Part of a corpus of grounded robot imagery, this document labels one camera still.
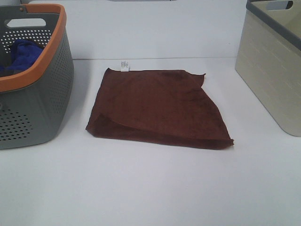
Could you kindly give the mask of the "brown towel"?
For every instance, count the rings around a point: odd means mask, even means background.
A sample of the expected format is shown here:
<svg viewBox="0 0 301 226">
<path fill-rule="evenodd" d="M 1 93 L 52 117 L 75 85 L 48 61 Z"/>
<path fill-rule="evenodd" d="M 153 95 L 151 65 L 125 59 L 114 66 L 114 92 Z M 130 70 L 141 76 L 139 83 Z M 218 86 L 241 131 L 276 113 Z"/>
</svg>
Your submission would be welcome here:
<svg viewBox="0 0 301 226">
<path fill-rule="evenodd" d="M 106 69 L 86 130 L 94 137 L 221 150 L 233 146 L 204 74 Z"/>
</svg>

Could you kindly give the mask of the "blue towel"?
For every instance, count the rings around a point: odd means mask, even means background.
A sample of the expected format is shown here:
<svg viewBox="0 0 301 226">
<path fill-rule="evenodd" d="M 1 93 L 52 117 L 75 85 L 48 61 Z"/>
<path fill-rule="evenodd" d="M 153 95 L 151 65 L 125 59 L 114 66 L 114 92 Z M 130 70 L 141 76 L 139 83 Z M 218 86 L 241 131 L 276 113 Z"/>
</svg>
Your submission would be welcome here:
<svg viewBox="0 0 301 226">
<path fill-rule="evenodd" d="M 29 69 L 45 47 L 32 40 L 16 40 L 10 46 L 11 65 L 0 66 L 0 76 L 6 77 Z"/>
</svg>

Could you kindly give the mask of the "grey basket with orange rim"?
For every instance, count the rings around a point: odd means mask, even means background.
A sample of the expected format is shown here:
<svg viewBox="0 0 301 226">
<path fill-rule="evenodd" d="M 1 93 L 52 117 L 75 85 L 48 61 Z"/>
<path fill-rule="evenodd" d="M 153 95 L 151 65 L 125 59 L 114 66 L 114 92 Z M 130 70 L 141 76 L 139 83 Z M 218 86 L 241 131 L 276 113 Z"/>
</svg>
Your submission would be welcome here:
<svg viewBox="0 0 301 226">
<path fill-rule="evenodd" d="M 53 139 L 62 123 L 72 89 L 74 66 L 59 4 L 0 8 L 0 147 L 18 148 Z M 42 52 L 27 70 L 6 73 L 11 46 L 31 40 Z"/>
</svg>

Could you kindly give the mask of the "beige bin with grey rim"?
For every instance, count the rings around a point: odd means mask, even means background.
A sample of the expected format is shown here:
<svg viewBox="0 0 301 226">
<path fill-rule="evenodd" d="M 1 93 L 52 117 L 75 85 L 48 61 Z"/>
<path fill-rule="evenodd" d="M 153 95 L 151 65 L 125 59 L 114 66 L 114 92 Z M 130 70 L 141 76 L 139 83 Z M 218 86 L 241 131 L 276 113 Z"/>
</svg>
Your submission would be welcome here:
<svg viewBox="0 0 301 226">
<path fill-rule="evenodd" d="M 301 135 L 301 2 L 249 0 L 235 69 L 279 127 Z"/>
</svg>

